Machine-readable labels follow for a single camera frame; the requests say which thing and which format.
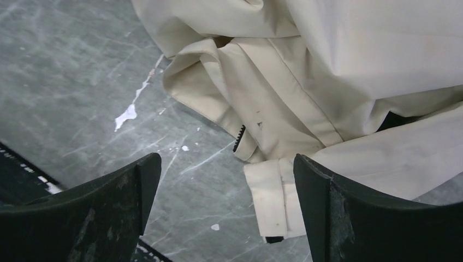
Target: white fabric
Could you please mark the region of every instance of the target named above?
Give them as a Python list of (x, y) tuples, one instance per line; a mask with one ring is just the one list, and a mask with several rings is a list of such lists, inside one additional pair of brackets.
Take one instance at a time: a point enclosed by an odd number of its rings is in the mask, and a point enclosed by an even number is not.
[[(233, 136), (262, 236), (305, 234), (305, 154), (413, 199), (463, 171), (463, 2), (132, 0), (166, 91)], [(386, 115), (424, 116), (376, 133)]]

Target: floor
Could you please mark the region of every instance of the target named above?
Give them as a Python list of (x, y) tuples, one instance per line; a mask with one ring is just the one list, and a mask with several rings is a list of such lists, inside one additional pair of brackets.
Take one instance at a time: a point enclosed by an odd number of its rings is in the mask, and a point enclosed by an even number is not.
[[(234, 139), (162, 89), (130, 1), (0, 1), (0, 140), (73, 187), (150, 152), (163, 174), (143, 239), (175, 262), (312, 261), (305, 237), (264, 244)], [(457, 176), (418, 201), (463, 199)]]

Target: zipper teeth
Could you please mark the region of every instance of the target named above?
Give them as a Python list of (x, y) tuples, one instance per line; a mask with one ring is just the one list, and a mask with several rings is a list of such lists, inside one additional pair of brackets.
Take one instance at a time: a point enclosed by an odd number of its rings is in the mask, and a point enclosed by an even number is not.
[(241, 139), (243, 138), (243, 135), (245, 133), (245, 130), (246, 130), (246, 127), (243, 125), (241, 127), (240, 133), (238, 134), (238, 138), (236, 139), (235, 146), (233, 147), (233, 153), (235, 153), (236, 150), (238, 149)]

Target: white paint splatter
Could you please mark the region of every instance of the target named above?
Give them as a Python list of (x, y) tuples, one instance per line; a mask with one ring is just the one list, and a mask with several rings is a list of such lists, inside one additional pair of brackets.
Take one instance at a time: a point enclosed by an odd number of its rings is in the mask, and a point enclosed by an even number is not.
[(50, 192), (51, 194), (57, 194), (59, 192), (63, 192), (62, 189), (60, 189), (59, 187), (55, 186), (54, 184), (50, 182), (48, 182), (46, 185), (48, 186), (47, 191)]
[(38, 176), (38, 178), (39, 178), (40, 180), (42, 180), (42, 182), (44, 182), (44, 183), (47, 183), (47, 182), (48, 182), (48, 180), (47, 180), (46, 178), (44, 178), (43, 176)]
[(119, 130), (119, 128), (122, 127), (125, 121), (133, 120), (136, 118), (137, 114), (136, 114), (136, 109), (135, 109), (135, 102), (140, 96), (140, 93), (148, 86), (149, 80), (156, 73), (156, 69), (158, 68), (163, 58), (164, 58), (164, 55), (161, 55), (158, 61), (156, 61), (155, 67), (150, 71), (146, 80), (141, 84), (141, 88), (135, 92), (135, 98), (133, 99), (132, 103), (128, 106), (128, 108), (125, 110), (125, 112), (122, 113), (116, 119), (114, 119), (114, 121), (116, 122), (116, 129), (114, 129), (114, 132)]
[(212, 225), (211, 226), (211, 229), (214, 230), (214, 231), (219, 231), (220, 230), (220, 226), (218, 224), (215, 224), (215, 225)]

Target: beige fabric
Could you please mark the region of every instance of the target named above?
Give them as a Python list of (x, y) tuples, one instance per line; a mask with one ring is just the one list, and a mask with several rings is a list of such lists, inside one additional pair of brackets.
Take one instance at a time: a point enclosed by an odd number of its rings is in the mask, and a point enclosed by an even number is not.
[[(262, 236), (305, 233), (297, 153), (406, 199), (463, 171), (463, 2), (133, 3), (174, 57), (166, 91), (235, 137), (246, 126), (235, 155)], [(388, 112), (426, 117), (375, 133)]]

